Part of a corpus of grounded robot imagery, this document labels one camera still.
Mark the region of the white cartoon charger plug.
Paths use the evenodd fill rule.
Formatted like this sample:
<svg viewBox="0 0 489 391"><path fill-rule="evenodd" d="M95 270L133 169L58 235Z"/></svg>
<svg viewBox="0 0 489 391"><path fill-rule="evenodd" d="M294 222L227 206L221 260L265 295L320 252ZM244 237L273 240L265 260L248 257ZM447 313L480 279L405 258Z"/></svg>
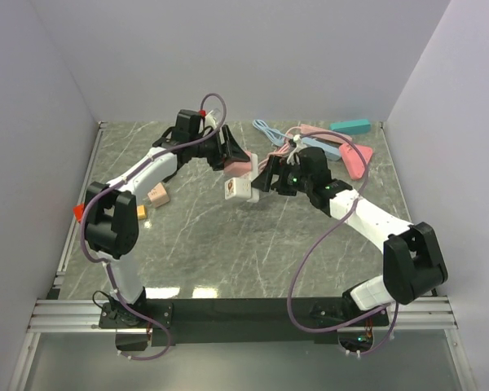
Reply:
<svg viewBox="0 0 489 391"><path fill-rule="evenodd" d="M226 201L249 202L253 197L251 181L247 178L230 178L224 183Z"/></svg>

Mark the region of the light blue power strip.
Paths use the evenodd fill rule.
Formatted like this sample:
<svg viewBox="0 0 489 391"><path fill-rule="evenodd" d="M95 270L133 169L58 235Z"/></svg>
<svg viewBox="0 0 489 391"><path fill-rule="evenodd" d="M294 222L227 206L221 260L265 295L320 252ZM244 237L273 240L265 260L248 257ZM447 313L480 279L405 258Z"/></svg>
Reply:
<svg viewBox="0 0 489 391"><path fill-rule="evenodd" d="M292 128L290 128L283 134L281 131L271 128L265 121L259 119L253 121L253 127L266 135L271 143L278 147L279 150L281 150L282 152L286 150L285 141L288 140L288 137L292 136L290 133ZM337 161L341 159L341 154L337 147L333 147L327 143L317 141L314 138L304 138L304 143L308 147L320 147L321 149L323 149L326 157L329 160Z"/></svg>

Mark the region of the pink cube socket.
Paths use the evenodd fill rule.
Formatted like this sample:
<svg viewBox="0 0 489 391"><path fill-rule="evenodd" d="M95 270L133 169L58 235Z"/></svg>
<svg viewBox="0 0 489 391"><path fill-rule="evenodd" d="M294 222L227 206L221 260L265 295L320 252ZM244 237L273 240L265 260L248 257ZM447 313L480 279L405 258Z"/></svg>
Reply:
<svg viewBox="0 0 489 391"><path fill-rule="evenodd" d="M225 164L223 172L229 177L242 177L251 174L258 164L258 156L252 152L246 152L249 160L246 162L234 161Z"/></svg>

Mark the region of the peach cartoon charger plug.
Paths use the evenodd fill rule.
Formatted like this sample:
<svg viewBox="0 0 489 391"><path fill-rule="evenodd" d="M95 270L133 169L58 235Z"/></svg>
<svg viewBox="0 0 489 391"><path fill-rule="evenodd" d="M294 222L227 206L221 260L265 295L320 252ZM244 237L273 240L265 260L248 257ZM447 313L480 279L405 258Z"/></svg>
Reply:
<svg viewBox="0 0 489 391"><path fill-rule="evenodd" d="M165 186L162 182L157 183L149 192L148 199L153 208L157 209L170 202Z"/></svg>

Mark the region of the yellow charger plug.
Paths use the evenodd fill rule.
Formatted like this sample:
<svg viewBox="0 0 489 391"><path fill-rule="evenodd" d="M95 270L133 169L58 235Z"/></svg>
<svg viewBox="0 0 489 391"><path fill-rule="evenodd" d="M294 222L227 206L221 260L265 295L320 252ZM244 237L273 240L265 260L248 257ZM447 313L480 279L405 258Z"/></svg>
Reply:
<svg viewBox="0 0 489 391"><path fill-rule="evenodd" d="M148 217L148 212L144 205L138 205L136 212L137 212L137 218L139 220L144 220Z"/></svg>

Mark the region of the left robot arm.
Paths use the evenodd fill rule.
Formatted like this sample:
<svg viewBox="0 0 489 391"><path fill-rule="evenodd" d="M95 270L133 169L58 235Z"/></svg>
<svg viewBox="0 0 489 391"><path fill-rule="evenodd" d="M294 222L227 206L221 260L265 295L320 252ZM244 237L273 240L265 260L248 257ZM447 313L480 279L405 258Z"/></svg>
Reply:
<svg viewBox="0 0 489 391"><path fill-rule="evenodd" d="M138 201L192 159L205 160L214 171L250 161L228 125L214 123L202 110L182 109L143 158L113 180L86 189L81 250L104 267L111 299L120 303L117 317L127 327L141 325L147 316L145 288L129 257L139 237Z"/></svg>

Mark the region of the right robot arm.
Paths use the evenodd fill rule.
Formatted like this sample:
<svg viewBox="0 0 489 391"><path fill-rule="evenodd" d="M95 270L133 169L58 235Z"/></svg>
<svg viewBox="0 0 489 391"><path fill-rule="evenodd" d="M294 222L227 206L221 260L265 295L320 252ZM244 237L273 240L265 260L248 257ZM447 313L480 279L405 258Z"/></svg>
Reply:
<svg viewBox="0 0 489 391"><path fill-rule="evenodd" d="M296 152L293 163L270 157L252 186L282 196L305 194L312 206L347 224L381 252L381 275L346 293L349 300L341 305L341 315L349 324L361 324L380 305L407 305L448 279L434 229L425 222L413 224L387 213L350 184L333 178L324 152L317 147Z"/></svg>

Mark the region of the white triangular power strip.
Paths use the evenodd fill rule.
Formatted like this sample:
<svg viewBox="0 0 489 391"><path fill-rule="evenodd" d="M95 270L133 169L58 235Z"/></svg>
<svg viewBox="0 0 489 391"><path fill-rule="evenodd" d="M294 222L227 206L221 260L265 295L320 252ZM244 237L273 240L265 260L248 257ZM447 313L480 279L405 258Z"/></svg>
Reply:
<svg viewBox="0 0 489 391"><path fill-rule="evenodd" d="M246 201L248 203L257 203L259 201L259 190L254 188L249 179L245 179L244 187L246 190Z"/></svg>

